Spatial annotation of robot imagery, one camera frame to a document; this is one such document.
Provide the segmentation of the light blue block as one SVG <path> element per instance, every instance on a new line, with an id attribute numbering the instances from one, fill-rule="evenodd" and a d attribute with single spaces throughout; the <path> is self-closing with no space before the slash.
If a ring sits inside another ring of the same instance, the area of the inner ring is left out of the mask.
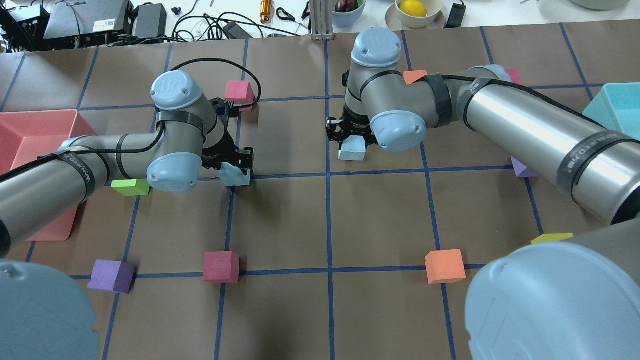
<path id="1" fill-rule="evenodd" d="M 363 136 L 351 135 L 345 139 L 338 150 L 338 159 L 341 161 L 364 161 L 367 152 L 367 144 Z"/>
<path id="2" fill-rule="evenodd" d="M 244 172 L 237 166 L 233 166 L 228 162 L 222 162 L 218 178 L 226 187 L 249 186 L 251 173 L 252 170 L 250 168 Z"/>

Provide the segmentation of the bowl with lemon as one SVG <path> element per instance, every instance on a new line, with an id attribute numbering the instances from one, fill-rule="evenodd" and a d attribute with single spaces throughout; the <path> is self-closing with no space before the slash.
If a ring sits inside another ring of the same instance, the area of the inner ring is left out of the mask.
<path id="1" fill-rule="evenodd" d="M 445 16 L 441 0 L 396 0 L 385 14 L 387 28 L 411 30 L 443 28 Z"/>

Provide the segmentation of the far pink block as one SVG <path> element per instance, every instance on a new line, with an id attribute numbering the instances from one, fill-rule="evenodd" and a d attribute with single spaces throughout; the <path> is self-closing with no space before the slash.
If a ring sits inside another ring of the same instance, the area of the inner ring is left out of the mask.
<path id="1" fill-rule="evenodd" d="M 510 77 L 510 82 L 517 85 L 522 85 L 521 74 L 517 68 L 506 68 L 506 73 Z"/>

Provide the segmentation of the orange block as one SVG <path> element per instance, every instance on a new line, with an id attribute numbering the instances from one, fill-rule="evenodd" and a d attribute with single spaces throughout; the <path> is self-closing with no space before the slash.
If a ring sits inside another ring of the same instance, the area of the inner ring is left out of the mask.
<path id="1" fill-rule="evenodd" d="M 430 251 L 425 256 L 425 268 L 430 285 L 453 284 L 467 278 L 460 249 Z"/>
<path id="2" fill-rule="evenodd" d="M 425 69 L 422 70 L 406 70 L 403 71 L 402 77 L 407 85 L 414 84 L 425 76 L 428 75 L 428 72 Z"/>

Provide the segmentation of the yellow block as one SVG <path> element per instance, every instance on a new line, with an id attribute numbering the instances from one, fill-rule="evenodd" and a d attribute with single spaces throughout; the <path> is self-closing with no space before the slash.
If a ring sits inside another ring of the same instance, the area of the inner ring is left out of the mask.
<path id="1" fill-rule="evenodd" d="M 558 234 L 541 234 L 535 237 L 530 244 L 542 244 L 550 242 L 561 242 L 567 239 L 572 239 L 575 235 L 573 233 L 558 233 Z"/>

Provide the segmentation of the pink block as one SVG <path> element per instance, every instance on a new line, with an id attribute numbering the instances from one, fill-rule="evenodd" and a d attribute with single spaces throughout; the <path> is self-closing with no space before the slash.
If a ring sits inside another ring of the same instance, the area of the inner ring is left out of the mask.
<path id="1" fill-rule="evenodd" d="M 517 85 L 522 85 L 521 74 L 517 68 L 506 68 L 506 73 L 510 77 L 510 82 Z"/>
<path id="2" fill-rule="evenodd" d="M 226 84 L 224 100 L 231 101 L 235 105 L 247 105 L 256 100 L 256 95 L 249 80 L 229 80 Z"/>
<path id="3" fill-rule="evenodd" d="M 207 251 L 203 262 L 202 280 L 213 284 L 238 284 L 242 260 L 234 251 Z"/>

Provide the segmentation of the light blue tray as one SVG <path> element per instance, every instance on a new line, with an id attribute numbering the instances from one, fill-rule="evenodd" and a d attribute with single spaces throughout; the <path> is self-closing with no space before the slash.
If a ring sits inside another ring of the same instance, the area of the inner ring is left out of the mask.
<path id="1" fill-rule="evenodd" d="M 640 139 L 640 84 L 608 83 L 583 111 L 605 129 Z"/>

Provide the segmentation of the brass cylinder tool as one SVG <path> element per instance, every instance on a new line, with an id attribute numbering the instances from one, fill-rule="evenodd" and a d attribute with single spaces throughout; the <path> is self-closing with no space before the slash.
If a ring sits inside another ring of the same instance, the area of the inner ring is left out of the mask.
<path id="1" fill-rule="evenodd" d="M 260 1 L 260 22 L 262 24 L 266 24 L 268 22 L 270 22 L 271 18 L 272 18 L 272 7 L 273 7 L 273 2 L 272 0 L 261 0 Z"/>

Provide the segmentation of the purple block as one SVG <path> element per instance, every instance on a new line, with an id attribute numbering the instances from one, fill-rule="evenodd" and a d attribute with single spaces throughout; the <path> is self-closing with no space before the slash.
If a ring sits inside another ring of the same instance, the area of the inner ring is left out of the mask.
<path id="1" fill-rule="evenodd" d="M 510 157 L 515 176 L 517 178 L 538 178 L 539 175 L 535 173 L 530 167 L 526 166 L 523 162 L 519 161 L 516 157 Z"/>
<path id="2" fill-rule="evenodd" d="M 121 260 L 97 259 L 87 288 L 101 292 L 128 294 L 135 270 L 135 266 Z"/>

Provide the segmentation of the green block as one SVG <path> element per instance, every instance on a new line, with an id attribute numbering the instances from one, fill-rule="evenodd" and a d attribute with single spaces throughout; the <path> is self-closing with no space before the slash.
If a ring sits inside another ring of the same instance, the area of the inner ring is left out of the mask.
<path id="1" fill-rule="evenodd" d="M 125 197 L 147 196 L 151 186 L 146 178 L 114 180 L 110 188 Z"/>

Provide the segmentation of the orange block right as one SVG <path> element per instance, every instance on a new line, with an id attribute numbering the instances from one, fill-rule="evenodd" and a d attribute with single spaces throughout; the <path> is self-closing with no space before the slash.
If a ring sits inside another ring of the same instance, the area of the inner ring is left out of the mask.
<path id="1" fill-rule="evenodd" d="M 425 256 L 425 268 L 430 285 L 453 284 L 467 278 L 460 249 L 430 251 Z"/>

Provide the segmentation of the black power adapter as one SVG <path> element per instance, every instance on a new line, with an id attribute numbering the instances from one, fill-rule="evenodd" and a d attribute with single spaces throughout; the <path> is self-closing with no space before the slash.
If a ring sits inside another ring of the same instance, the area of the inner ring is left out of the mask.
<path id="1" fill-rule="evenodd" d="M 167 12 L 160 3 L 146 3 L 134 10 L 132 36 L 138 39 L 154 39 L 165 35 Z"/>

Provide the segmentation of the aluminium frame post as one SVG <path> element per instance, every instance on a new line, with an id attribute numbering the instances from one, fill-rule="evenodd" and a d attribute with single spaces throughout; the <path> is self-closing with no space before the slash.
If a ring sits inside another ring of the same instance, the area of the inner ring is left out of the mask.
<path id="1" fill-rule="evenodd" d="M 332 41 L 335 37 L 333 28 L 333 1 L 309 0 L 310 5 L 310 38 L 313 41 Z"/>

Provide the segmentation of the pink block left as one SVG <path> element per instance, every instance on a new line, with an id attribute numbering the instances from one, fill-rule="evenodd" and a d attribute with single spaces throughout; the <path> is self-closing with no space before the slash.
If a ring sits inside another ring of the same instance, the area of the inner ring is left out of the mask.
<path id="1" fill-rule="evenodd" d="M 226 84 L 224 100 L 231 101 L 235 105 L 247 105 L 256 100 L 256 95 L 249 80 L 229 80 Z"/>

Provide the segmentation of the pink block right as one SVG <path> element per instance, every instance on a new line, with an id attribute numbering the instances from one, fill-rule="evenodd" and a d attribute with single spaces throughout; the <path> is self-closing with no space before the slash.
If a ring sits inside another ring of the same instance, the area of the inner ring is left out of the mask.
<path id="1" fill-rule="evenodd" d="M 238 284 L 242 260 L 234 251 L 207 251 L 203 262 L 202 280 L 213 284 Z"/>

